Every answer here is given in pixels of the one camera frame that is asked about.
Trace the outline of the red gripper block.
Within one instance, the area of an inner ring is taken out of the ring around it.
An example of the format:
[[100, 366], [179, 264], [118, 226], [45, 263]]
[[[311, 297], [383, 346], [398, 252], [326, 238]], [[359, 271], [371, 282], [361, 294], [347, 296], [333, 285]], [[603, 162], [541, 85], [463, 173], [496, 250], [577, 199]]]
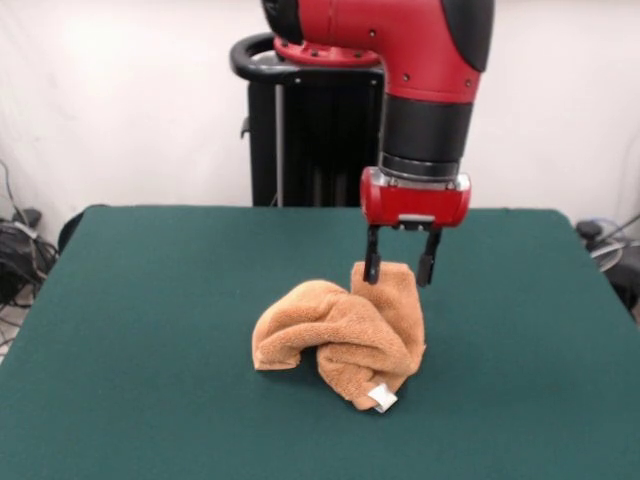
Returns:
[[[379, 226], [399, 227], [426, 224], [457, 227], [465, 218], [471, 200], [471, 180], [460, 173], [445, 182], [418, 182], [387, 175], [378, 167], [367, 167], [360, 180], [360, 203], [369, 224], [363, 280], [376, 284], [381, 257], [378, 251]], [[432, 228], [420, 256], [417, 285], [431, 284], [442, 230]]]

